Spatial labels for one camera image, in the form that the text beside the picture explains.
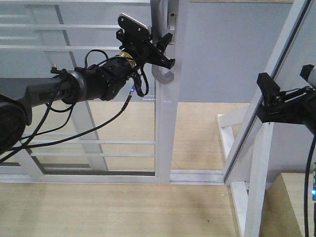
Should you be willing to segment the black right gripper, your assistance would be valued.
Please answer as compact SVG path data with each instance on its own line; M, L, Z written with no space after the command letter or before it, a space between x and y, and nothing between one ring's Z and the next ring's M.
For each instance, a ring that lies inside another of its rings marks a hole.
M310 86L281 91L268 73L258 75L257 84L262 92L263 104L257 116L261 122L303 124L316 133L316 89Z

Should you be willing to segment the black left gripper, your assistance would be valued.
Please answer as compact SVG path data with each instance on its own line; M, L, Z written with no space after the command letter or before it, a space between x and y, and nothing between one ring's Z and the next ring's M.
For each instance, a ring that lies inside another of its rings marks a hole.
M172 34L167 33L160 38L156 46L148 40L138 39L123 29L116 31L116 38L121 42L121 52L118 56L126 58L131 68L140 68L146 63L171 69L176 60L168 59L161 53L164 53L166 47L172 40Z

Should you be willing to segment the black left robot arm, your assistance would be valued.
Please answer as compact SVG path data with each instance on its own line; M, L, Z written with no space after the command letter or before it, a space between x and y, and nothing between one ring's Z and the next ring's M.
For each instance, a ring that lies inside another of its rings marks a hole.
M74 106L81 101L101 99L110 101L133 79L133 90L140 97L148 94L149 84L144 65L171 69L174 59L164 55L173 35L167 33L156 44L140 27L135 32L118 30L117 39L122 42L121 52L104 62L76 67L69 72L52 68L53 78L1 78L0 80L0 152L12 150L22 138L25 127L32 123L32 108L45 104L52 109L53 101L62 100Z

